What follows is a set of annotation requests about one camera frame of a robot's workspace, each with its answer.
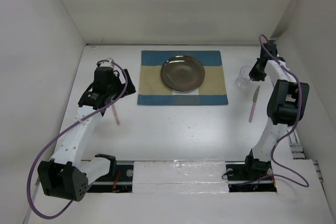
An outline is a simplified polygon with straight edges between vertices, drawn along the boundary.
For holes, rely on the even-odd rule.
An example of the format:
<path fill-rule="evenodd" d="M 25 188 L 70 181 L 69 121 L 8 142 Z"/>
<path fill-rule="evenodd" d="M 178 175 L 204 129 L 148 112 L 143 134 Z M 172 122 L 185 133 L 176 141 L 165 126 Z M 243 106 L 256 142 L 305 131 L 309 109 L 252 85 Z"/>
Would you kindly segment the clear drinking glass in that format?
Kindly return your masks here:
<path fill-rule="evenodd" d="M 243 66 L 239 70 L 238 77 L 236 78 L 236 85 L 240 88 L 248 86 L 251 82 L 249 73 L 251 71 L 251 66 Z"/>

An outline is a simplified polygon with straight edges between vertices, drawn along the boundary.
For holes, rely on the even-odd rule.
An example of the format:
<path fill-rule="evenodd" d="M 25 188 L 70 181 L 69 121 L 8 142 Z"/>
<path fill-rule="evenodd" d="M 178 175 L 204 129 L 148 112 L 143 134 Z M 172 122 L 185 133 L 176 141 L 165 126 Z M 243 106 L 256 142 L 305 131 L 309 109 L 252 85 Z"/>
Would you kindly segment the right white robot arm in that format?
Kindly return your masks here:
<path fill-rule="evenodd" d="M 269 77 L 274 89 L 267 105 L 268 121 L 258 141 L 251 149 L 243 165 L 243 173 L 249 180 L 268 177 L 274 161 L 275 148 L 288 136 L 288 128 L 294 130 L 304 115 L 309 85 L 300 82 L 278 56 L 276 44 L 261 44 L 260 56 L 252 67 L 251 81 L 265 81 Z"/>

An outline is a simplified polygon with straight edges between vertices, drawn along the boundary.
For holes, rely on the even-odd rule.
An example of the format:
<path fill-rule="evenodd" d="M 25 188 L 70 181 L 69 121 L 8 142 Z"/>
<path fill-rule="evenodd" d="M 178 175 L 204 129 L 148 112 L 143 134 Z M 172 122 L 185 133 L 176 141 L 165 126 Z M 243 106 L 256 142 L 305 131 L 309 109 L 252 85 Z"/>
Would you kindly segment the dark brown ceramic plate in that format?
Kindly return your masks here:
<path fill-rule="evenodd" d="M 166 86 L 179 92 L 190 92 L 201 86 L 205 69 L 199 60 L 191 56 L 174 56 L 161 68 L 161 79 Z"/>

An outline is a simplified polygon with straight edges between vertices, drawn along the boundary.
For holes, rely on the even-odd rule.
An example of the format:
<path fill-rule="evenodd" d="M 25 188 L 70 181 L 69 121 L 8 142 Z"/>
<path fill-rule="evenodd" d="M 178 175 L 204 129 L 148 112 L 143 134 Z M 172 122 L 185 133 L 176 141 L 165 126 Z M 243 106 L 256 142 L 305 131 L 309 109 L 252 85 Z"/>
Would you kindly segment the blue and beige placemat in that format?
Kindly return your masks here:
<path fill-rule="evenodd" d="M 218 50 L 144 50 L 139 105 L 228 105 Z"/>

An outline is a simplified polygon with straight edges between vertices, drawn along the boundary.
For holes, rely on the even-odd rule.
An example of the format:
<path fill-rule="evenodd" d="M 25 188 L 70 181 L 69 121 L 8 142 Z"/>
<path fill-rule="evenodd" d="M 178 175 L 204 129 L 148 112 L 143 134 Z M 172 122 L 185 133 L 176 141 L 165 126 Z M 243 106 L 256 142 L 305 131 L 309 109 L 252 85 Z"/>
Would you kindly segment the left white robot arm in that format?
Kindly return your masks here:
<path fill-rule="evenodd" d="M 65 136 L 49 161 L 42 161 L 37 171 L 44 194 L 72 201 L 81 201 L 89 185 L 98 178 L 114 179 L 117 161 L 112 155 L 97 154 L 86 163 L 82 156 L 93 130 L 103 118 L 111 102 L 136 92 L 128 70 L 126 82 L 112 67 L 97 67 L 93 83 L 82 94 L 77 108 L 76 125 Z"/>

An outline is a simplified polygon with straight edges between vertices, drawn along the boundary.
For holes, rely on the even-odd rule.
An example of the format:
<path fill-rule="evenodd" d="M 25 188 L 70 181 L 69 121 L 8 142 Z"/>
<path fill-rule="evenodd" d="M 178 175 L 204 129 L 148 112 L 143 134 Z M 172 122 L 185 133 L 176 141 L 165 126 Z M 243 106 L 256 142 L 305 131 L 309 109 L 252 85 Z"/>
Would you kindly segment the pink handled knife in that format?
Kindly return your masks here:
<path fill-rule="evenodd" d="M 259 95 L 259 90 L 260 90 L 260 86 L 258 86 L 256 88 L 254 96 L 253 96 L 253 103 L 252 103 L 251 111 L 250 111 L 250 115 L 249 115 L 249 123 L 251 123 L 253 121 L 255 108 L 256 108 L 256 103 L 257 103 L 257 99 L 258 99 L 258 95 Z"/>

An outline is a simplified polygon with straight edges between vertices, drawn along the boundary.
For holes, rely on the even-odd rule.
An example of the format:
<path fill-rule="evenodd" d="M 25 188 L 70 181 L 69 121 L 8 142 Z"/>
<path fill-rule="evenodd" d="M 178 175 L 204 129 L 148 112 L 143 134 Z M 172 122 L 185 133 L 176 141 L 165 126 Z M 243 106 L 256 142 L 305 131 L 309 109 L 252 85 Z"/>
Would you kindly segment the pink handled fork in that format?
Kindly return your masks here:
<path fill-rule="evenodd" d="M 120 125 L 120 120 L 119 120 L 119 117 L 118 117 L 118 114 L 117 114 L 117 110 L 116 110 L 114 104 L 111 106 L 111 108 L 112 108 L 112 112 L 113 112 L 116 124 Z"/>

